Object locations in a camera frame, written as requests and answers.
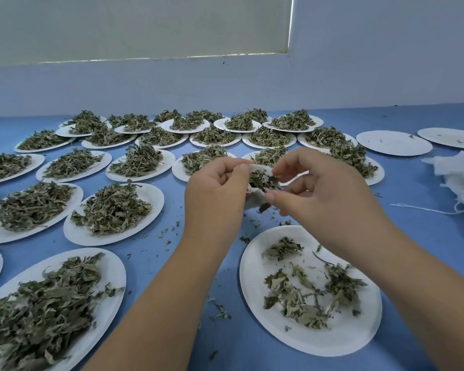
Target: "person's left hand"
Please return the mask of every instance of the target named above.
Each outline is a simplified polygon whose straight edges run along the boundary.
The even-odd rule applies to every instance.
[[[223,248],[241,226],[251,160],[222,157],[194,173],[185,193],[183,240]]]

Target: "blue tabletop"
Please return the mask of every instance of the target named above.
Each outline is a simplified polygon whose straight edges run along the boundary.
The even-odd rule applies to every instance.
[[[275,117],[283,113],[285,112],[272,112],[269,115]],[[416,133],[417,130],[427,127],[464,129],[464,104],[312,110],[310,114],[322,118],[325,125],[333,125],[353,137],[367,130],[384,129]],[[13,153],[12,148],[33,131],[56,129],[58,124],[67,118],[69,117],[0,118],[0,153]],[[296,143],[290,149],[299,146],[300,144]],[[72,146],[43,152],[46,156],[45,162],[69,152],[73,147],[80,147],[80,141],[77,140]],[[186,141],[169,150],[179,158],[184,153],[198,149],[200,148]],[[228,150],[238,157],[254,151],[243,142],[228,147]],[[125,146],[104,151],[109,152],[113,159],[116,159],[125,154]],[[433,167],[422,163],[421,158],[436,155],[451,156],[457,153],[458,149],[434,145],[433,150],[427,155],[413,158],[386,156],[371,151],[368,155],[385,169],[384,180],[371,186],[371,189],[382,196],[379,200],[386,213],[417,243],[464,276],[464,213],[450,216],[390,206],[392,203],[406,203],[452,212],[455,195],[448,188],[440,187],[442,178],[434,176]],[[0,198],[36,184],[35,172],[0,183]],[[131,291],[132,294],[126,294],[117,317],[103,339],[120,322],[167,261],[179,243],[183,230],[186,183],[175,178],[171,170],[145,182],[161,189],[165,195],[165,205],[155,221],[140,233],[106,246],[122,259],[127,271],[127,292]],[[104,171],[100,171],[73,183],[82,187],[86,198],[114,182],[105,176]],[[260,220],[259,227],[251,224],[250,220],[254,219]],[[282,220],[285,218],[280,218],[277,212],[272,212],[272,209],[263,214],[249,210],[239,236],[247,234],[252,239],[262,231],[278,225]],[[180,221],[180,227],[171,231],[170,227],[175,226],[176,221]],[[0,252],[4,258],[0,286],[45,258],[79,248],[65,238],[62,225],[63,222],[60,222],[29,238],[0,245]],[[169,228],[169,231],[165,236],[157,238],[161,230],[166,228]],[[281,343],[255,320],[242,297],[238,267],[245,247],[246,244],[237,238],[224,259],[209,293],[219,304],[224,305],[233,318],[211,321],[209,316],[216,314],[216,308],[212,304],[204,307],[202,326],[196,335],[189,370],[434,369],[423,348],[411,335],[384,293],[382,293],[383,318],[376,336],[367,346],[353,354],[323,358],[304,354]],[[218,353],[213,360],[210,360],[210,354],[215,350],[218,350]],[[87,358],[76,369],[80,369],[86,360]]]

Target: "person's left arm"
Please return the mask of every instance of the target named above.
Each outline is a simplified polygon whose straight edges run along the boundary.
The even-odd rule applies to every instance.
[[[219,158],[191,177],[179,245],[84,371],[187,369],[208,290],[241,225],[250,163]]]

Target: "table surface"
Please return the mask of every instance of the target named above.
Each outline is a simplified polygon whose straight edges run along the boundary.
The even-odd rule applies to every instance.
[[[276,117],[283,113],[285,112],[272,112],[270,115]],[[464,104],[313,110],[310,114],[322,118],[325,125],[333,125],[353,137],[367,130],[385,129],[416,133],[419,129],[427,127],[464,129]],[[68,118],[57,116],[0,119],[0,153],[13,153],[12,148],[34,130],[56,129],[60,122]],[[43,152],[46,155],[45,162],[69,152],[73,147],[80,147],[80,141],[77,140],[73,146]],[[116,159],[125,154],[125,147],[104,151]],[[299,143],[290,149],[297,147],[300,147]],[[379,200],[384,210],[404,232],[464,276],[464,213],[449,216],[390,205],[406,203],[446,212],[453,211],[455,195],[448,188],[440,187],[442,178],[434,176],[433,167],[422,163],[421,158],[451,156],[459,150],[436,144],[433,147],[430,153],[413,158],[386,156],[369,151],[368,156],[377,160],[385,169],[384,180],[371,186],[371,189],[382,196]],[[186,141],[169,150],[179,158],[184,153],[198,149],[200,148]],[[228,150],[238,157],[254,151],[243,142],[228,147]],[[37,183],[35,172],[0,183],[0,198]],[[175,178],[171,170],[144,182],[161,189],[165,195],[165,205],[161,214],[147,228],[133,237],[106,246],[122,259],[127,270],[127,292],[132,291],[132,294],[126,294],[124,297],[120,311],[103,339],[120,322],[167,261],[179,243],[183,230],[186,183]],[[105,176],[104,171],[100,171],[73,183],[82,187],[87,197],[114,182]],[[261,225],[258,228],[254,228],[250,223],[253,219],[260,220]],[[252,239],[262,231],[278,225],[282,220],[286,218],[280,218],[277,213],[273,214],[272,209],[262,215],[255,210],[249,210],[239,236],[247,234]],[[180,221],[180,227],[171,231],[170,227],[175,226],[176,221]],[[62,225],[63,222],[60,222],[29,238],[0,245],[0,252],[4,258],[0,286],[45,258],[79,248],[65,238]],[[166,228],[169,228],[169,231],[165,236],[157,238],[161,230]],[[239,236],[219,268],[209,293],[219,304],[224,305],[233,319],[211,321],[209,316],[216,314],[216,308],[211,303],[205,305],[201,317],[202,326],[196,335],[189,370],[435,369],[384,293],[382,323],[376,336],[367,346],[353,354],[336,358],[317,357],[299,352],[278,341],[255,320],[243,299],[239,287],[238,267],[246,245],[239,240]],[[172,243],[165,246],[168,240]],[[209,356],[215,350],[218,350],[218,353],[210,361]],[[86,360],[87,358],[75,369],[80,369]]]

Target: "forearm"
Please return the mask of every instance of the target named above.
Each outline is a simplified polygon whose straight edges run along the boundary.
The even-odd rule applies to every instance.
[[[387,294],[441,369],[464,370],[464,278],[393,224],[352,261]]]
[[[222,248],[182,241],[84,370],[185,370],[223,257]]]

